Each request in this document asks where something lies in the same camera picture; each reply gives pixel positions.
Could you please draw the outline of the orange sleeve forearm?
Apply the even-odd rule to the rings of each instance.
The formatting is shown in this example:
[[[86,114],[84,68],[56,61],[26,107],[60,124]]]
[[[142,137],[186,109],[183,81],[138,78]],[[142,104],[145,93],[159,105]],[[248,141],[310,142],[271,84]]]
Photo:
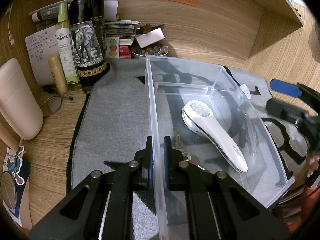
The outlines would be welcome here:
[[[290,232],[294,232],[306,219],[317,200],[319,200],[319,184],[314,189],[305,186],[303,194],[283,208],[283,219]]]

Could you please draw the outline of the person right hand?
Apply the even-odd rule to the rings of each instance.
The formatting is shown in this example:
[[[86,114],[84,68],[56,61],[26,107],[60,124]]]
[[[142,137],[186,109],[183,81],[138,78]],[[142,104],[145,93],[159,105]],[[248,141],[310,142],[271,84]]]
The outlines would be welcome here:
[[[319,167],[319,155],[309,153],[305,163],[305,174],[309,178]]]

